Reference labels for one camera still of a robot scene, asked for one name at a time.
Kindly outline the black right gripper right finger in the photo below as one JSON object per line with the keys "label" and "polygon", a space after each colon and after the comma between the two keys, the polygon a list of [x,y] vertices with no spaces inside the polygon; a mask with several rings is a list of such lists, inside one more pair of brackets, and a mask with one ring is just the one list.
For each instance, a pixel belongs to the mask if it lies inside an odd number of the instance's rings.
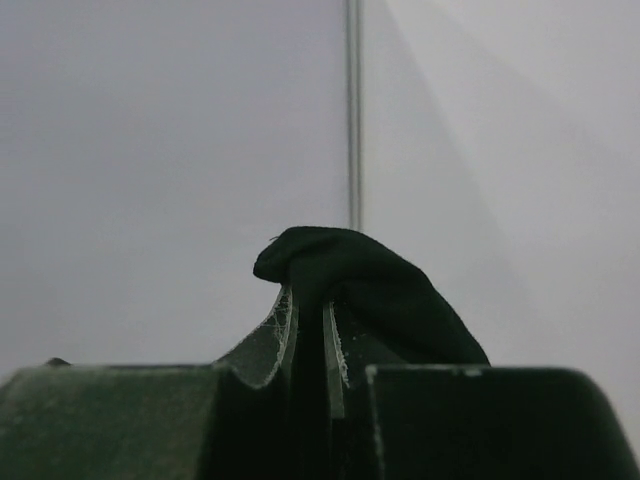
{"label": "black right gripper right finger", "polygon": [[559,368],[411,364],[344,307],[323,311],[337,479],[635,479],[598,385]]}

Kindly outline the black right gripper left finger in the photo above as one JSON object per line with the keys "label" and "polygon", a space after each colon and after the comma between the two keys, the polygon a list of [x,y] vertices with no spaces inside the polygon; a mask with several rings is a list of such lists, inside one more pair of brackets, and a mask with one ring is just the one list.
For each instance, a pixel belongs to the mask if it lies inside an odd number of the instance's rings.
{"label": "black right gripper left finger", "polygon": [[1,388],[2,477],[293,478],[297,326],[283,288],[267,318],[210,364],[18,370]]}

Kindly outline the black t shirt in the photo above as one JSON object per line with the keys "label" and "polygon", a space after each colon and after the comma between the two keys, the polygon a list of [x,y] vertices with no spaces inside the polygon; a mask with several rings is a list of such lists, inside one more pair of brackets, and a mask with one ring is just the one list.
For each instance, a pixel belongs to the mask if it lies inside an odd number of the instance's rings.
{"label": "black t shirt", "polygon": [[291,287],[311,313],[341,300],[384,338],[426,363],[486,365],[489,359],[427,275],[373,238],[349,229],[295,226],[257,257],[254,275]]}

